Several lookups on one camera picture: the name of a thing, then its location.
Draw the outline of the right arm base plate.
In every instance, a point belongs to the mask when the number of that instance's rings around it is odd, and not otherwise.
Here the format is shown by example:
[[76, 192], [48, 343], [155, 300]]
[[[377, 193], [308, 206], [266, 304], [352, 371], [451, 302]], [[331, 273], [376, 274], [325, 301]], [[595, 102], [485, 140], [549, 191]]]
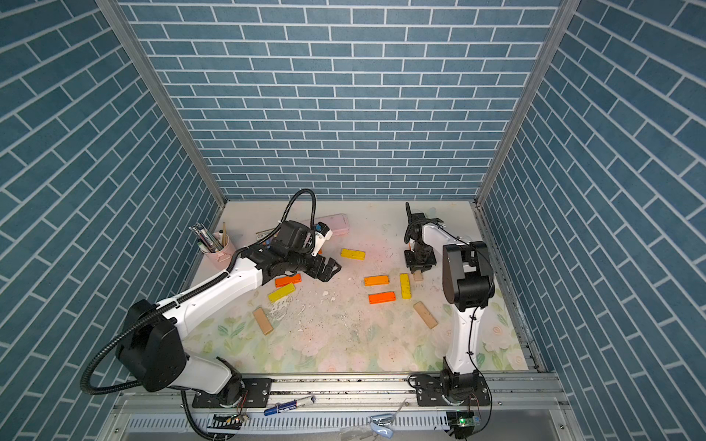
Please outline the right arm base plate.
[[420, 407], [489, 406], [492, 402], [491, 391], [477, 372], [461, 375], [443, 372], [439, 376], [418, 373], [410, 375], [407, 383]]

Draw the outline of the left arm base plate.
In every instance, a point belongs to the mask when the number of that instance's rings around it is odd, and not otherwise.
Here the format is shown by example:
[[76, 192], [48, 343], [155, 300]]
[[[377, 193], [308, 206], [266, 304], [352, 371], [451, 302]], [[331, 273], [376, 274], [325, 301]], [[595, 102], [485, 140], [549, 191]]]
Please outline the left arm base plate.
[[244, 378], [229, 382], [217, 394], [196, 391], [192, 407], [196, 409], [266, 408], [273, 380]]

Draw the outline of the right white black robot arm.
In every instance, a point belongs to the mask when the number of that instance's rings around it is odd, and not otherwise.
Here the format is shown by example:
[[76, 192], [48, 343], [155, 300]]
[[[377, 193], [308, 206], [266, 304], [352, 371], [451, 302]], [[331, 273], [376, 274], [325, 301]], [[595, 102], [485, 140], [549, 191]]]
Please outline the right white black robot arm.
[[496, 293], [488, 247], [482, 241], [450, 233], [443, 220], [413, 212], [409, 205], [406, 218], [407, 268], [412, 273], [424, 273], [441, 265], [442, 292], [452, 305], [452, 340], [444, 357], [442, 376], [450, 382], [459, 382], [463, 377], [478, 375], [480, 319]]

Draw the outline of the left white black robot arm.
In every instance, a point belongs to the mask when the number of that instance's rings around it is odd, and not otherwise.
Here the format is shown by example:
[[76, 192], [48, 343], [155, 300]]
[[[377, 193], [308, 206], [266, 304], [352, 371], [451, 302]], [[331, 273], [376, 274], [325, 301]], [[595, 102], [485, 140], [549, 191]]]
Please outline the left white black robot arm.
[[317, 252], [263, 247], [243, 248], [218, 275], [192, 290], [129, 310], [116, 358], [147, 391], [180, 388], [224, 395], [230, 404], [242, 389], [242, 375], [229, 362], [191, 355], [183, 345], [189, 335], [238, 297], [272, 279], [303, 273], [327, 282], [340, 272], [335, 259]]

